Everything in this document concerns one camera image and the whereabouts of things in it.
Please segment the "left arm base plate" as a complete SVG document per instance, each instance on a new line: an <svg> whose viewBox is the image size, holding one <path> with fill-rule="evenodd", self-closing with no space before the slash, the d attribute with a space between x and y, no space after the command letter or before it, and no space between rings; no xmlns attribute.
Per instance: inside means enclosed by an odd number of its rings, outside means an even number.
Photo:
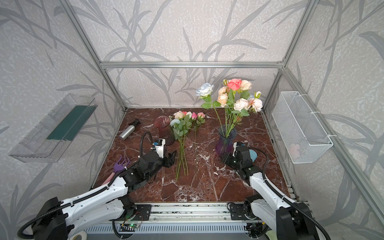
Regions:
<svg viewBox="0 0 384 240"><path fill-rule="evenodd" d="M152 205L139 204L128 207L124 210L119 221L148 221L151 214Z"/></svg>

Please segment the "dark red glass vase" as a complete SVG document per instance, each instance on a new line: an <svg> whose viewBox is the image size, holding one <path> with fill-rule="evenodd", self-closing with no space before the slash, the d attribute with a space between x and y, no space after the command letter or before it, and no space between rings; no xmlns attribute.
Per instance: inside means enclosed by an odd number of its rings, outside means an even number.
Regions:
<svg viewBox="0 0 384 240"><path fill-rule="evenodd" d="M158 129L159 138L165 139L166 146L175 142L174 132L171 129L171 119L167 116L159 116L154 120L154 127Z"/></svg>

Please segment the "cream pink rose stem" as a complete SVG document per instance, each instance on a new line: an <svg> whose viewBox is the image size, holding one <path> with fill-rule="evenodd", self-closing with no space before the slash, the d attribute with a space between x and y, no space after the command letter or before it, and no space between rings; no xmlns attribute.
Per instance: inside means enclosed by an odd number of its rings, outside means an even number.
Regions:
<svg viewBox="0 0 384 240"><path fill-rule="evenodd" d="M240 94L240 97L243 99L248 99L250 97L250 89L252 88L252 83L247 80L242 80L239 89L237 92Z"/></svg>

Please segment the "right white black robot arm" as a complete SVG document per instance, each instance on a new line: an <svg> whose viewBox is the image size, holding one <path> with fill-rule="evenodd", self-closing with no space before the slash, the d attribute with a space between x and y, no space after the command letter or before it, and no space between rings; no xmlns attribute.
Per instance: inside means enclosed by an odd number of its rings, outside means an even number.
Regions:
<svg viewBox="0 0 384 240"><path fill-rule="evenodd" d="M222 156L228 167L256 191L244 202L243 214L248 220L257 220L255 227L246 226L252 238L266 235L269 240L318 240L319 228L305 203L298 203L279 190L254 162L262 150L234 143L232 152Z"/></svg>

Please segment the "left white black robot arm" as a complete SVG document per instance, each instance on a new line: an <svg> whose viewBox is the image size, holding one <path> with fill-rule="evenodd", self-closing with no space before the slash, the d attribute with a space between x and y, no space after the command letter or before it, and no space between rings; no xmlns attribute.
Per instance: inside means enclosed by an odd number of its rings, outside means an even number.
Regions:
<svg viewBox="0 0 384 240"><path fill-rule="evenodd" d="M171 167L175 157L176 152L163 158L149 152L107 184L63 201L46 201L32 223L33 239L67 240L89 227L132 212L135 205L129 194L148 184L161 168Z"/></svg>

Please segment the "white pink peony stem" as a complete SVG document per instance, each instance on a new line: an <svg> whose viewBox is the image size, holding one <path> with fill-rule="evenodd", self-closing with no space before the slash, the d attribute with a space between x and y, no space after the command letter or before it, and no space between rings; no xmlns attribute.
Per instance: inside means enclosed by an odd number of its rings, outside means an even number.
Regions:
<svg viewBox="0 0 384 240"><path fill-rule="evenodd" d="M244 117L249 117L251 113L261 112L263 108L261 95L260 91L254 92L253 95L250 95L249 91L243 91L241 94L233 90L229 91L226 110L228 115L226 126L229 131L232 131Z"/></svg>

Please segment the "purple blue glass vase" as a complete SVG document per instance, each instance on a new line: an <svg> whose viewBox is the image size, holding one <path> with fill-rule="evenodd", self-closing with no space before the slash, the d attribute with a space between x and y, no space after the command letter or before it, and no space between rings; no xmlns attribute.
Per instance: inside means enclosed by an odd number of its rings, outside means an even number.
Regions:
<svg viewBox="0 0 384 240"><path fill-rule="evenodd" d="M227 137L227 127L225 125L219 127L219 140L217 141L215 150L220 157L233 153L234 139L237 136L237 133L236 128L233 128Z"/></svg>

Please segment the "flower bunch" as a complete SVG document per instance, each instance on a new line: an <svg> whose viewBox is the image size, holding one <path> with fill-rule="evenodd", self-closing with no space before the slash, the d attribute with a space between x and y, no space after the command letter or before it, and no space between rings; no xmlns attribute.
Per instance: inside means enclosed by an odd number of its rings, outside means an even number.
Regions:
<svg viewBox="0 0 384 240"><path fill-rule="evenodd" d="M179 153L175 175L176 180L180 178L181 172L183 172L185 176L189 173L185 153L185 141L196 118L196 113L185 111L178 111L171 116L170 126L173 130L175 140L179 142Z"/></svg>

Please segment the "peach rose stem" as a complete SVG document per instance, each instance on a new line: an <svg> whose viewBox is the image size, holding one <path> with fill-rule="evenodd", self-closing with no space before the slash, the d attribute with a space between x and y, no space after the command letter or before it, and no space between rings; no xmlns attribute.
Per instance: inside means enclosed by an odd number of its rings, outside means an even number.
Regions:
<svg viewBox="0 0 384 240"><path fill-rule="evenodd" d="M218 91L218 102L221 104L221 107L225 111L225 125L228 123L228 114L227 114L227 102L228 102L228 93L229 93L229 88L227 86L223 86L219 89Z"/></svg>

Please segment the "pink red rose stem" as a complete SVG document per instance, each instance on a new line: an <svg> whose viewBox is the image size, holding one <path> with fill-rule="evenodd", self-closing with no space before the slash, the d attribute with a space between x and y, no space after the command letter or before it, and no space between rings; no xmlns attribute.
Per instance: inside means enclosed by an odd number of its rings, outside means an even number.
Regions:
<svg viewBox="0 0 384 240"><path fill-rule="evenodd" d="M237 116L237 114L234 114L234 104L236 101L236 93L240 88L240 85L242 83L241 79L232 79L227 82L227 87L229 89L228 91L228 101L226 106L226 128L227 128L227 135L231 132L232 128L235 126L234 121Z"/></svg>

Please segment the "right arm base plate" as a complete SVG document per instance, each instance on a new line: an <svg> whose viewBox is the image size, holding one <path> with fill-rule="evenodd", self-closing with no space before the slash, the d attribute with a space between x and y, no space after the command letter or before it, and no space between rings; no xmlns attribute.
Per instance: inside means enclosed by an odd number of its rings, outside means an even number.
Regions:
<svg viewBox="0 0 384 240"><path fill-rule="evenodd" d="M227 203L227 210L231 214L231 220L255 220L256 216L252 213L252 210L247 204L235 204Z"/></svg>

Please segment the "pale blue rose stem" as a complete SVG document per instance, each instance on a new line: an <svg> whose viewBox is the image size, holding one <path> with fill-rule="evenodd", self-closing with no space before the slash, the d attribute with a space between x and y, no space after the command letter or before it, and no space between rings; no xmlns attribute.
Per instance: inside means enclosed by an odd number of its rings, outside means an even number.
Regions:
<svg viewBox="0 0 384 240"><path fill-rule="evenodd" d="M218 101L213 101L211 94L213 92L214 86L209 83L204 83L200 88L196 90L197 96L204 101L201 105L203 109L213 109L216 113L218 121L220 123L221 130L223 131L223 125L221 117L218 113L217 108L221 107L221 104Z"/></svg>

